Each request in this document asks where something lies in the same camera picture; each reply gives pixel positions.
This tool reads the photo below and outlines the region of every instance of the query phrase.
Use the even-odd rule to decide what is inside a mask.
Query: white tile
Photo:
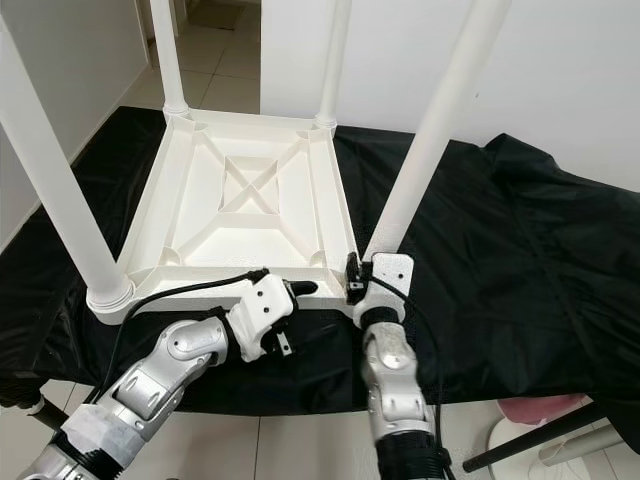
[[[76,409],[84,402],[85,398],[89,396],[93,387],[89,385],[82,385],[81,383],[76,383],[73,387],[73,391],[71,392],[71,396],[69,397],[69,401],[67,402],[67,408],[64,409],[67,415],[71,415]]]
[[[256,480],[374,480],[366,412],[262,418]]]
[[[214,75],[200,108],[223,112],[260,113],[260,82]]]
[[[253,480],[258,418],[174,413],[122,480]]]
[[[62,380],[49,380],[40,389],[42,394],[49,399],[49,401],[60,408],[64,408],[69,395],[73,390],[73,382],[65,382]]]
[[[234,36],[224,50],[216,75],[258,80],[260,78],[260,43],[245,36]]]
[[[487,450],[491,429],[502,419],[496,402],[471,402],[442,408],[442,442],[458,479],[490,480],[489,469],[465,473],[462,462]]]
[[[591,480],[617,480],[609,460],[603,451],[582,457]]]
[[[176,38],[178,63],[181,70],[214,73],[222,57],[222,52],[231,40],[233,32],[216,28],[190,25]],[[154,43],[149,49],[151,63],[159,66],[158,50]]]
[[[211,75],[187,71],[180,74],[187,104],[192,108],[198,108],[211,82]],[[161,109],[164,104],[164,90],[160,70],[145,73],[122,103],[132,107]]]
[[[72,382],[51,380],[42,393],[59,408],[64,408]],[[19,408],[2,409],[0,413],[0,478],[16,478],[40,455],[53,431]]]
[[[618,480],[636,480],[640,472],[640,455],[626,443],[605,450]]]
[[[611,425],[608,418],[603,418],[602,420],[598,420],[596,423],[591,424],[593,428],[606,427],[607,425]]]

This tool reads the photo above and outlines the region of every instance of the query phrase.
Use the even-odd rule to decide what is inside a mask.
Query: black plastic sheet
[[[161,112],[120,108],[74,167],[115,254],[163,132]],[[336,153],[361,252],[411,140],[338,128]],[[446,401],[585,392],[637,448],[639,246],[640,195],[567,174],[548,154],[507,135],[485,148],[452,141],[401,248],[416,261],[411,296],[437,337]],[[40,209],[0,256],[4,403],[22,377],[101,380],[117,329],[98,322],[84,299]],[[187,316],[194,315],[136,317],[119,370]],[[429,396],[436,361],[424,328],[409,311],[407,330]],[[275,415],[364,408],[361,334],[350,320],[299,312],[289,329],[296,355],[209,370],[189,387],[181,409]]]

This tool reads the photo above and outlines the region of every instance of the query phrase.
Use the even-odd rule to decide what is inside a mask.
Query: black pole
[[[30,414],[30,416],[45,424],[52,430],[58,430],[62,424],[67,421],[69,416],[44,396],[42,397],[42,400],[44,401],[42,408],[37,412]]]
[[[462,464],[462,468],[467,473],[475,472],[483,467],[504,460],[505,458],[517,455],[532,447],[541,445],[549,440],[560,437],[566,433],[573,432],[578,428],[589,425],[605,418],[605,412],[596,403],[574,410],[553,422],[549,422],[542,427],[536,428],[529,433],[514,438],[499,447],[487,450],[486,452],[470,458]]]

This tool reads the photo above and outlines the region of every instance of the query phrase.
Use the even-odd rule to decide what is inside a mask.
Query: white wall
[[[415,131],[469,0],[354,0],[338,122]],[[316,113],[333,1],[263,0],[261,111]],[[640,190],[640,2],[517,0],[455,138]]]
[[[72,161],[147,68],[132,0],[2,0],[2,15]],[[0,249],[38,199],[0,129]]]
[[[155,30],[153,28],[153,16],[151,15],[151,0],[135,0],[140,4],[140,14],[142,16],[142,25],[145,37],[148,40],[155,38]],[[181,29],[187,25],[187,2],[186,0],[173,0],[169,6],[171,7],[171,21],[173,23],[173,34],[177,37]]]

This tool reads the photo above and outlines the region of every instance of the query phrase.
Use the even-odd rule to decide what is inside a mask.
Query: black wire
[[[113,378],[113,374],[116,369],[116,365],[118,364],[118,357],[120,353],[120,348],[122,346],[122,339],[124,338],[124,329],[129,320],[131,320],[138,310],[147,305],[148,303],[153,302],[154,300],[158,300],[160,298],[169,297],[171,295],[178,295],[180,293],[192,292],[194,290],[206,290],[208,288],[216,288],[223,287],[225,285],[231,285],[233,283],[238,283],[243,280],[251,280],[252,282],[256,282],[264,277],[268,273],[268,270],[254,270],[251,272],[243,273],[242,275],[237,275],[235,277],[226,278],[223,280],[216,280],[213,282],[205,282],[205,283],[196,283],[193,285],[186,285],[184,287],[172,288],[170,290],[165,290],[163,292],[154,293],[153,295],[149,295],[146,298],[135,303],[131,309],[127,312],[124,319],[122,320],[122,324],[120,325],[120,329],[118,330],[118,335],[116,336],[115,344],[113,345],[113,350],[111,351],[111,359],[109,360],[109,368],[107,369],[107,373],[102,380],[102,384],[99,389],[94,389],[96,394],[92,396],[91,403],[95,403],[98,398],[100,398],[106,390],[111,386],[111,380]]]
[[[422,309],[407,295],[402,293],[393,285],[388,284],[384,280],[379,279],[378,277],[371,277],[369,279],[373,283],[377,283],[381,287],[389,290],[391,293],[396,295],[398,298],[402,299],[405,303],[409,304],[413,311],[418,315],[420,320],[422,320],[423,326],[426,328],[427,333],[431,339],[431,344],[433,345],[433,351],[436,358],[436,378],[437,378],[437,389],[438,395],[435,403],[435,418],[434,423],[436,427],[435,437],[436,437],[436,445],[439,449],[444,451],[444,447],[442,445],[442,403],[444,401],[444,375],[442,371],[442,362],[440,361],[440,349],[438,347],[438,342],[436,340],[436,336],[431,329],[431,325],[429,325],[429,319],[427,314],[422,311]],[[447,465],[445,467],[445,472],[450,480],[455,480],[453,476],[453,472],[451,471],[451,467]]]

